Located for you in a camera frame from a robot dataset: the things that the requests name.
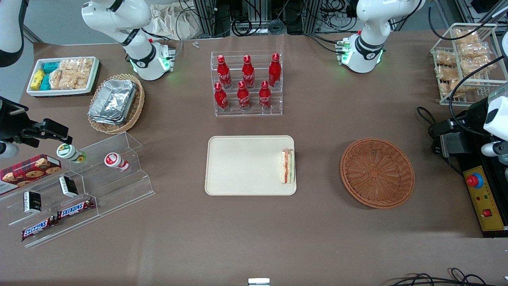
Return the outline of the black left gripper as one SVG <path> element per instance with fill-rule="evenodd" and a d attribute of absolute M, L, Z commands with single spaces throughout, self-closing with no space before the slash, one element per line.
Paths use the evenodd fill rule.
<path fill-rule="evenodd" d="M 431 124 L 431 137 L 439 137 L 448 133 L 470 132 L 476 135 L 465 135 L 465 141 L 468 148 L 481 148 L 485 144 L 485 137 L 490 137 L 490 133 L 484 129 L 484 123 L 487 118 L 488 98 L 471 105 L 465 112 L 463 121 L 456 122 L 454 119 Z"/>

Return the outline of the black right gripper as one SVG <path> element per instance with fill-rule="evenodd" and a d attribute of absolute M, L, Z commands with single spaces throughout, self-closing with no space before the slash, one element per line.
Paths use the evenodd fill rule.
<path fill-rule="evenodd" d="M 54 139 L 65 144 L 72 144 L 73 138 L 69 136 L 69 128 L 51 119 L 44 119 L 39 123 L 40 134 L 22 134 L 24 129 L 31 128 L 36 123 L 36 121 L 31 120 L 27 115 L 27 108 L 25 106 L 20 107 L 11 100 L 4 97 L 1 98 L 1 140 L 38 147 L 40 143 L 39 138 L 42 136 L 44 139 Z"/>

